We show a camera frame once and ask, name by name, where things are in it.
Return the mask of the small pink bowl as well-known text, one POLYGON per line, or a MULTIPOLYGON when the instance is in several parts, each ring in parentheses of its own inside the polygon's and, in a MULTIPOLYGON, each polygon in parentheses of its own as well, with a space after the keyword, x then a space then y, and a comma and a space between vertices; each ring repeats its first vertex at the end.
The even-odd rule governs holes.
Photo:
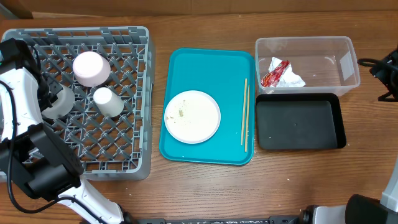
POLYGON ((72 69, 78 83, 87 87, 101 85, 111 73, 109 62, 92 51, 79 54, 73 61, 72 69))

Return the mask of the clear plastic bin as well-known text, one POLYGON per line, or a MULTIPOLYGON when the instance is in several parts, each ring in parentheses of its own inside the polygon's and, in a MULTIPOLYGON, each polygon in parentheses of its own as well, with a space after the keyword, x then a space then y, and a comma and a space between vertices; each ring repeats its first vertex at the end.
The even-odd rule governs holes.
POLYGON ((333 93, 342 96, 360 85, 353 43, 346 36, 268 37, 256 40, 256 75, 259 94, 333 93), (265 88, 261 79, 273 58, 288 60, 303 87, 265 88))

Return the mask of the red snack wrapper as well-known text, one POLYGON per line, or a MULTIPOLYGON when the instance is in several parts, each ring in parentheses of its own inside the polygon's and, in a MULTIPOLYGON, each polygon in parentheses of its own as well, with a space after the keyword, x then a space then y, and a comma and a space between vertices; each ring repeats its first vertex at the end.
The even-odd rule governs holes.
POLYGON ((289 65, 290 65, 290 62, 288 60, 281 61, 281 63, 279 63, 275 69, 273 69, 271 72, 269 72, 267 75, 265 75, 261 79, 261 85, 264 88, 276 87, 280 81, 281 76, 288 69, 289 65))

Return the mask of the white paper cup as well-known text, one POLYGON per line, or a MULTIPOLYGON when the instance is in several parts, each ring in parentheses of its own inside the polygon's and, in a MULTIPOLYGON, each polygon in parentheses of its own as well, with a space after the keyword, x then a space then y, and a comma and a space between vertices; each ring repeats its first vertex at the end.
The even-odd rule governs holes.
POLYGON ((94 92, 93 99, 104 116, 115 117, 123 111, 123 100, 109 88, 101 87, 97 89, 94 92))

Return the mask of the black plastic tray bin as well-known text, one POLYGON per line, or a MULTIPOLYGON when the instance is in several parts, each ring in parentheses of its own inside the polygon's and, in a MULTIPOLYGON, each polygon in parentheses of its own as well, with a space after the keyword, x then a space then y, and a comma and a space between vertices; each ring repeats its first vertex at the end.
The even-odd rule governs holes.
POLYGON ((261 149, 346 146, 340 101, 333 93, 261 94, 256 98, 256 116, 261 149))

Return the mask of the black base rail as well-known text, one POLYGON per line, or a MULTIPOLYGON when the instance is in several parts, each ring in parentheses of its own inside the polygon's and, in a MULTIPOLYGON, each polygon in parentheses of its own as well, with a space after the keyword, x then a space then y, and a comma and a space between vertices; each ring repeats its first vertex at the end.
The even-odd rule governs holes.
POLYGON ((216 219, 216 220, 165 220, 163 218, 132 219, 132 224, 299 224, 302 219, 298 216, 270 216, 269 218, 216 219))

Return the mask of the large white plate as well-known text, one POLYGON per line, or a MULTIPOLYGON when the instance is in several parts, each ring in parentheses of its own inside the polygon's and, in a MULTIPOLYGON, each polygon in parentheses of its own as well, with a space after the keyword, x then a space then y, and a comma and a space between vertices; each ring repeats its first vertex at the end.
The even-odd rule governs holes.
POLYGON ((188 100, 192 105, 192 112, 178 120, 167 119, 166 106, 164 124, 174 139, 186 144, 199 144, 209 140, 217 132, 221 123, 221 111, 209 94, 188 90, 174 96, 169 103, 173 100, 188 100))

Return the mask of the grey plastic dish rack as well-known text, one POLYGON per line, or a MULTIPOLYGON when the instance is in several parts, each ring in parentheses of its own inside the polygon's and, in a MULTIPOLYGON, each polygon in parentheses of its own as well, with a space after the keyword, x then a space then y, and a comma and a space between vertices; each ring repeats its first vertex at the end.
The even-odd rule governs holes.
POLYGON ((3 39, 20 39, 39 54, 44 74, 69 87, 73 109, 44 123, 80 158, 90 180, 142 180, 150 174, 155 47, 143 26, 10 29, 3 39), (124 103, 114 118, 96 106, 94 88, 78 83, 72 70, 75 57, 87 51, 110 64, 106 87, 124 103))

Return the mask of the teal serving tray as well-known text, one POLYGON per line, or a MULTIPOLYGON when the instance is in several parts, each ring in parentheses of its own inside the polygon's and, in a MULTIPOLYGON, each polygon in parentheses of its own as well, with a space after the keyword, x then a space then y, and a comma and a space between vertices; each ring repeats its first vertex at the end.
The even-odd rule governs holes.
POLYGON ((244 51, 182 48, 170 56, 164 103, 177 94, 197 90, 209 94, 221 111, 217 132, 207 141, 186 144, 161 127, 159 151, 168 160, 243 166, 254 155, 256 72, 253 57, 244 51), (241 145, 244 80, 250 85, 248 151, 245 124, 241 145))

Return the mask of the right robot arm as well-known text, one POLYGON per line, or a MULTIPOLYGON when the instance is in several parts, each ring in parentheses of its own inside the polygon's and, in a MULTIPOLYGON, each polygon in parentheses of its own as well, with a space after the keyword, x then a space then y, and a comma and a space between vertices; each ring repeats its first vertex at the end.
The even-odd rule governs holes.
MULTIPOLYGON (((387 93, 378 97, 378 101, 397 101, 397 50, 381 60, 361 58, 359 65, 369 67, 369 72, 386 88, 387 93)), ((291 223, 299 224, 397 224, 397 167, 380 200, 352 195, 346 205, 335 207, 308 206, 291 223)))

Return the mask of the left wooden chopstick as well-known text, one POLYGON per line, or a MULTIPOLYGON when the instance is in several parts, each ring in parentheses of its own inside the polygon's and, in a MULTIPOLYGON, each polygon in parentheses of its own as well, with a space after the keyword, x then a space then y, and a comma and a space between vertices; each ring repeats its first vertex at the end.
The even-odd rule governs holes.
POLYGON ((244 138, 247 87, 248 87, 248 80, 247 80, 247 78, 245 78, 245 80, 244 80, 244 95, 243 95, 243 113, 242 113, 242 122, 241 122, 241 145, 243 145, 243 138, 244 138))

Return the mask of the grey metal saucer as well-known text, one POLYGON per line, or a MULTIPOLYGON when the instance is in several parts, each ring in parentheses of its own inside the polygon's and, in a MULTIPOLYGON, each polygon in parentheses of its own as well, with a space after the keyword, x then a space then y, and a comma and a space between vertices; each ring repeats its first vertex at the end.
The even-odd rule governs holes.
POLYGON ((73 108, 75 95, 72 89, 61 85, 62 90, 57 93, 57 100, 49 107, 43 110, 42 115, 46 118, 57 119, 66 116, 73 108))

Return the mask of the rice leftovers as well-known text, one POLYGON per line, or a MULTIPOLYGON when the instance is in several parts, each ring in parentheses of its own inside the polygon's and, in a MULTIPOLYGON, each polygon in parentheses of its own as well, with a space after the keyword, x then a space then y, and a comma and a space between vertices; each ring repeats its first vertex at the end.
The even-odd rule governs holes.
POLYGON ((182 119, 192 112, 192 105, 188 100, 173 100, 166 108, 167 119, 182 119))

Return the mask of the right wooden chopstick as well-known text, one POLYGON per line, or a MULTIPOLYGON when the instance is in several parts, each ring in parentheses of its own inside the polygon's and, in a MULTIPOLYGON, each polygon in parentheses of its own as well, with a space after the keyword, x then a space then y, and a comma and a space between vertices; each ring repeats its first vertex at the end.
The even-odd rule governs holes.
POLYGON ((250 85, 247 88, 247 97, 246 97, 246 123, 245 123, 245 145, 244 150, 245 152, 248 151, 248 119, 249 119, 249 103, 250 103, 250 85))

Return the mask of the wooden chopstick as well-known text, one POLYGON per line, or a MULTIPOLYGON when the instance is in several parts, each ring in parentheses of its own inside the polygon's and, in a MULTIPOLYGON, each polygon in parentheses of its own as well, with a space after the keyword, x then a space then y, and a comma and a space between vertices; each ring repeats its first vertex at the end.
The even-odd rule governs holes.
POLYGON ((246 123, 245 123, 245 145, 244 150, 245 152, 248 151, 248 119, 249 119, 249 103, 250 103, 250 85, 247 88, 247 97, 246 97, 246 123))
POLYGON ((244 138, 247 87, 248 87, 248 80, 247 80, 247 78, 245 78, 245 80, 244 80, 244 95, 243 95, 243 113, 242 113, 242 122, 241 122, 241 145, 243 145, 243 138, 244 138))

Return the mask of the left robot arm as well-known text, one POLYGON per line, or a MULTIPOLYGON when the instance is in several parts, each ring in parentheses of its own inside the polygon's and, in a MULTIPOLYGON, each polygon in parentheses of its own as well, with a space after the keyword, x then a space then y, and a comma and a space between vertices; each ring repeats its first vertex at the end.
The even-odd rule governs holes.
POLYGON ((31 212, 17 202, 12 190, 17 185, 28 197, 48 202, 34 213, 60 203, 88 223, 135 223, 88 182, 78 156, 44 124, 43 110, 63 98, 75 101, 70 88, 41 72, 33 46, 14 38, 1 42, 1 170, 10 201, 19 211, 31 212))

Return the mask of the white tissue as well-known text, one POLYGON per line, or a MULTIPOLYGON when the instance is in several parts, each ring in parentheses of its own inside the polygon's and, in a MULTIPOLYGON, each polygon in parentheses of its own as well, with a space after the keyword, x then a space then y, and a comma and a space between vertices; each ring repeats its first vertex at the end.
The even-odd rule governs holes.
MULTIPOLYGON (((276 57, 272 57, 269 65, 269 71, 272 72, 282 60, 276 57)), ((272 84, 271 87, 286 88, 286 87, 304 87, 306 83, 302 80, 299 75, 293 72, 291 63, 287 66, 283 74, 281 75, 277 84, 272 84)))

